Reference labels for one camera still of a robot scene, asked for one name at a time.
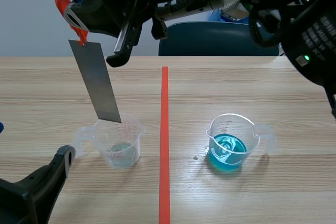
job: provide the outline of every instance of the empty measuring cup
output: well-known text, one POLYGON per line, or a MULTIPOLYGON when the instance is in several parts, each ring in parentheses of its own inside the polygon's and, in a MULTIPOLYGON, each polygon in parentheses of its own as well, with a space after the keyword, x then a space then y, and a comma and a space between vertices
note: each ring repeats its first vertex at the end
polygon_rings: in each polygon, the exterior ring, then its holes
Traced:
POLYGON ((206 135, 210 138, 210 160, 224 170, 239 168, 261 139, 266 141, 265 153, 273 149, 277 140, 271 126, 255 125, 238 114, 219 115, 211 122, 206 135))
POLYGON ((127 114, 120 114, 122 123, 99 120, 94 126, 79 128, 72 143, 76 157, 82 156, 82 141, 90 140, 104 160, 115 168, 128 168, 140 156, 140 137, 145 128, 127 114))

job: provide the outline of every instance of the white wall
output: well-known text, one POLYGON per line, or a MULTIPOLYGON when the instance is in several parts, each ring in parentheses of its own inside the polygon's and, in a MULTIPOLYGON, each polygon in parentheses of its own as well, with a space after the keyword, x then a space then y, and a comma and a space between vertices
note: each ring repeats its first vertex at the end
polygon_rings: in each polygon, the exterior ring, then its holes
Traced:
MULTIPOLYGON (((77 35, 63 20, 54 0, 0 0, 0 56, 72 56, 68 39, 77 35)), ((207 20, 201 13, 167 22, 167 26, 185 21, 207 20)), ((143 25, 134 56, 158 55, 159 42, 151 36, 151 20, 143 25)), ((89 41, 100 42, 104 55, 111 55, 116 39, 89 34, 89 41)))

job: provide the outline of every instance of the orange clip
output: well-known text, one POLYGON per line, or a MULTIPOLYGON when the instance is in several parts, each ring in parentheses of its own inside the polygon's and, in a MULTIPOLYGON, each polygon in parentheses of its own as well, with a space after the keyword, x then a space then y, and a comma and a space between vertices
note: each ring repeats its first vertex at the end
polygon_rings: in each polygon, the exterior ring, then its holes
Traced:
MULTIPOLYGON (((64 17, 64 11, 70 3, 71 3, 70 0, 55 0, 55 4, 63 17, 64 17)), ((76 32, 77 36, 79 37, 78 43, 84 46, 87 42, 88 32, 80 28, 73 27, 72 25, 70 25, 70 27, 72 30, 76 32)))

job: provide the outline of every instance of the blue liquid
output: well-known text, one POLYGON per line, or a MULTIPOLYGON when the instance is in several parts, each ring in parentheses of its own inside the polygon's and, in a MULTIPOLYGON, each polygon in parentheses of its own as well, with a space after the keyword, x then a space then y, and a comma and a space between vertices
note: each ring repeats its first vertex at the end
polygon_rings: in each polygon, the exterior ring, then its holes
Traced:
MULTIPOLYGON (((235 136, 220 134, 214 137, 222 147, 234 152, 246 152, 243 142, 235 136)), ((234 170, 239 168, 248 154, 235 154, 220 148, 215 141, 212 141, 208 152, 211 162, 223 170, 234 170)))
POLYGON ((111 166, 122 169, 134 165, 140 155, 137 149, 129 143, 115 144, 108 151, 111 154, 107 156, 106 161, 111 166))

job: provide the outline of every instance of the red tape line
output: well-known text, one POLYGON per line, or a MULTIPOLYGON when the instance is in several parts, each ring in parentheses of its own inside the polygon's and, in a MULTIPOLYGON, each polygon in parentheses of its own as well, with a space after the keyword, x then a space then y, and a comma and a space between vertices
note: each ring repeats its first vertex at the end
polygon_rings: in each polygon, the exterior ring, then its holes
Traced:
POLYGON ((162 67, 161 84, 159 224, 170 224, 168 67, 162 67))

